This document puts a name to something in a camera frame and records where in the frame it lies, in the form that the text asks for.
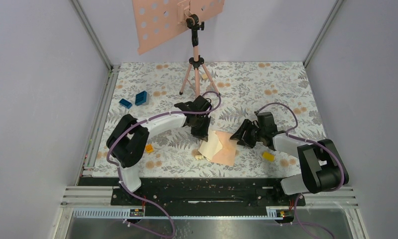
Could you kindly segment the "tan paper envelope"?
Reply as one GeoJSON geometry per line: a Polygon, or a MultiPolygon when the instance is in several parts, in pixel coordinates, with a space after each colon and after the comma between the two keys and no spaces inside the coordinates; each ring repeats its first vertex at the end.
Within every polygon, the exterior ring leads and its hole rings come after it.
{"type": "Polygon", "coordinates": [[[208,161],[226,166],[234,166],[237,141],[231,140],[232,133],[209,130],[208,140],[202,141],[198,151],[208,161]]]}

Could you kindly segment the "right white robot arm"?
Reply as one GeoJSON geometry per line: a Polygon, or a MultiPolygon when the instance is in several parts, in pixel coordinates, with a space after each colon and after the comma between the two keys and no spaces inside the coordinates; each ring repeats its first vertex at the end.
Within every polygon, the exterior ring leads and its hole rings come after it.
{"type": "Polygon", "coordinates": [[[238,145],[255,147],[257,142],[299,160],[299,174],[283,178],[273,192],[276,203],[286,205],[298,193],[336,190],[349,181],[348,172],[330,139],[312,141],[280,131],[272,113],[258,113],[257,120],[245,119],[231,136],[238,145]]]}

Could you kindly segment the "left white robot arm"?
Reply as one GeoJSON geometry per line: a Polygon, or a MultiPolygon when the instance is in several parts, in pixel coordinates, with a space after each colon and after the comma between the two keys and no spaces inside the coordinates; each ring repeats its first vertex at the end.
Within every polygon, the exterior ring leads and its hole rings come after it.
{"type": "Polygon", "coordinates": [[[141,180],[137,163],[141,160],[148,140],[168,130],[189,127],[193,137],[207,141],[210,126],[211,100],[198,96],[194,101],[177,103],[165,113],[138,120],[123,116],[109,136],[107,161],[117,167],[123,198],[131,205],[141,201],[141,180]]]}

